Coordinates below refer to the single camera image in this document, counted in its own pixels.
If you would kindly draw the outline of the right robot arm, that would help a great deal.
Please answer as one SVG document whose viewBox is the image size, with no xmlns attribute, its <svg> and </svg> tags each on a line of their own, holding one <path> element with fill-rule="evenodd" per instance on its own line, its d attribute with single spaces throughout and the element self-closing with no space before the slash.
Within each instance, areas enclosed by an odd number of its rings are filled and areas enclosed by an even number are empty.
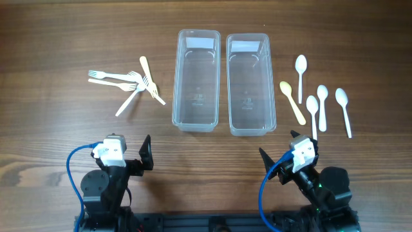
<svg viewBox="0 0 412 232">
<path fill-rule="evenodd" d="M 259 149 L 267 173 L 258 195 L 262 221 L 271 231 L 360 232 L 357 212 L 349 205 L 352 193 L 348 172 L 333 166 L 316 171 L 318 141 L 294 130 L 290 133 L 290 149 L 278 161 Z M 267 217 L 263 211 L 263 191 L 267 181 L 274 177 L 279 177 L 282 185 L 294 181 L 310 204 L 298 211 L 273 211 Z"/>
</svg>

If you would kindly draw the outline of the white fork long diagonal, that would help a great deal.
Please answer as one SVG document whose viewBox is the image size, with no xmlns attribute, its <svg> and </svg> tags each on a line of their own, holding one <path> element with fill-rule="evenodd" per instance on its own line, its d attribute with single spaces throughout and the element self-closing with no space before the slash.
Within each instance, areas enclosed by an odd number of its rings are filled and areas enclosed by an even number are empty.
<svg viewBox="0 0 412 232">
<path fill-rule="evenodd" d="M 136 87 L 136 90 L 126 99 L 126 101 L 123 103 L 123 105 L 121 105 L 121 107 L 118 109 L 118 111 L 116 112 L 115 116 L 118 117 L 126 108 L 127 106 L 130 104 L 130 102 L 133 100 L 133 98 L 135 97 L 135 95 L 139 92 L 142 92 L 145 90 L 145 86 L 143 84 L 139 84 Z"/>
</svg>

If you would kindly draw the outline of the white spoon top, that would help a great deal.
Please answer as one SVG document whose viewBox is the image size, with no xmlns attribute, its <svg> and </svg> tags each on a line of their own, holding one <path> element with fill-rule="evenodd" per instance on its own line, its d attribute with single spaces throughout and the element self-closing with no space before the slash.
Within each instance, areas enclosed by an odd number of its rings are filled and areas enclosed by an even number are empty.
<svg viewBox="0 0 412 232">
<path fill-rule="evenodd" d="M 299 74 L 298 81 L 298 103 L 301 104 L 303 100 L 303 74 L 307 69 L 307 60 L 304 55 L 299 55 L 295 62 L 295 70 Z"/>
</svg>

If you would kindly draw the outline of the yellow plastic spoon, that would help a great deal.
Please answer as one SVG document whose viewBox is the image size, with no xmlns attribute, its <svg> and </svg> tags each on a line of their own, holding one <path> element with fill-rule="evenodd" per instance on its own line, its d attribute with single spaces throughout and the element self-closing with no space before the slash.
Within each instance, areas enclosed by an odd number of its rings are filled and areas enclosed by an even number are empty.
<svg viewBox="0 0 412 232">
<path fill-rule="evenodd" d="M 287 97 L 298 123 L 300 125 L 305 125 L 306 119 L 292 98 L 292 87 L 290 86 L 290 84 L 286 81 L 281 81 L 279 83 L 279 87 L 281 89 L 281 92 Z"/>
</svg>

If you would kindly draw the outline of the white spoon short thick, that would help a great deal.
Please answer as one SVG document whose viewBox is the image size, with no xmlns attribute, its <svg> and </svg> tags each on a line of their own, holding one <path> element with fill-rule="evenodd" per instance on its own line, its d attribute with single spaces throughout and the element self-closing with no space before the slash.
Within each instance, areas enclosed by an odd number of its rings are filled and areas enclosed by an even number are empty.
<svg viewBox="0 0 412 232">
<path fill-rule="evenodd" d="M 325 100 L 328 96 L 328 90 L 325 85 L 319 85 L 317 88 L 317 96 L 319 98 L 319 130 L 325 132 L 326 125 L 326 112 L 325 112 Z"/>
</svg>

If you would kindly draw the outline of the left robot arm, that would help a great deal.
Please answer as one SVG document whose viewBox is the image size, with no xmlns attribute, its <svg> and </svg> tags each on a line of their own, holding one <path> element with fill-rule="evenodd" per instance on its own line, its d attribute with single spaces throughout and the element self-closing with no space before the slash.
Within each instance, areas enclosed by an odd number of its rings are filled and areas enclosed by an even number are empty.
<svg viewBox="0 0 412 232">
<path fill-rule="evenodd" d="M 88 172 L 73 188 L 80 200 L 80 214 L 75 219 L 74 231 L 143 231 L 143 223 L 130 206 L 122 206 L 125 194 L 131 195 L 128 181 L 131 176 L 141 177 L 153 169 L 151 136 L 147 135 L 139 149 L 140 159 L 125 159 L 127 150 L 123 135 L 112 133 L 102 142 L 74 149 L 91 148 L 91 156 L 99 169 Z"/>
</svg>

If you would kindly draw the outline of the yellow plastic fork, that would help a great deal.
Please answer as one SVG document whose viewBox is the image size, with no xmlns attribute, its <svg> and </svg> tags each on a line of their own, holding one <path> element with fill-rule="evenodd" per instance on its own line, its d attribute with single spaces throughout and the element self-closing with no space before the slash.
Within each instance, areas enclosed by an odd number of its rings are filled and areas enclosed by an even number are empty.
<svg viewBox="0 0 412 232">
<path fill-rule="evenodd" d="M 152 80 L 151 71 L 150 71 L 149 64 L 147 62 L 146 56 L 141 56 L 140 57 L 140 64 L 143 68 L 143 71 L 145 73 L 145 77 L 147 79 L 146 82 L 145 82 L 146 85 L 147 85 L 147 89 L 150 91 L 152 97 L 157 99 L 158 98 L 157 86 Z"/>
</svg>

